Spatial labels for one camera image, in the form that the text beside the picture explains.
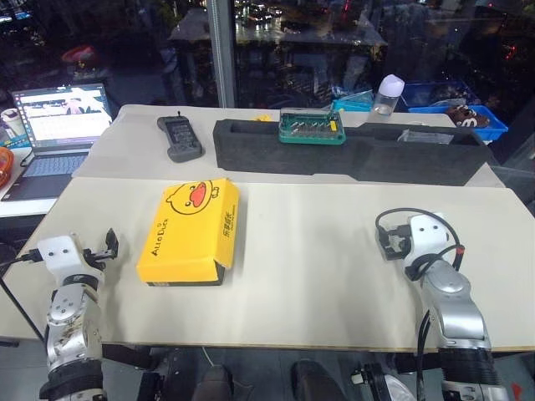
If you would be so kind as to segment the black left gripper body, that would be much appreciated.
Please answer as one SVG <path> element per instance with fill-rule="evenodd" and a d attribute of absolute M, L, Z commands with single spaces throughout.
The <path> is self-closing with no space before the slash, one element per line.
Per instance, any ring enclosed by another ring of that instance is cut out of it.
<path fill-rule="evenodd" d="M 83 258 L 89 266 L 98 270 L 104 270 L 105 269 L 104 260 L 107 260 L 110 258 L 110 252 L 109 251 L 92 252 L 89 248 L 85 248 L 83 249 Z"/>

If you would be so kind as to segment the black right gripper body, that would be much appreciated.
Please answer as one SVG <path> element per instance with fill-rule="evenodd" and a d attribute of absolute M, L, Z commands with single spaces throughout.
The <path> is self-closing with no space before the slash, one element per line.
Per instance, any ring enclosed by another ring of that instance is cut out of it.
<path fill-rule="evenodd" d="M 405 259 L 411 251 L 412 232 L 408 224 L 397 226 L 387 231 L 389 245 L 387 246 L 387 260 Z"/>

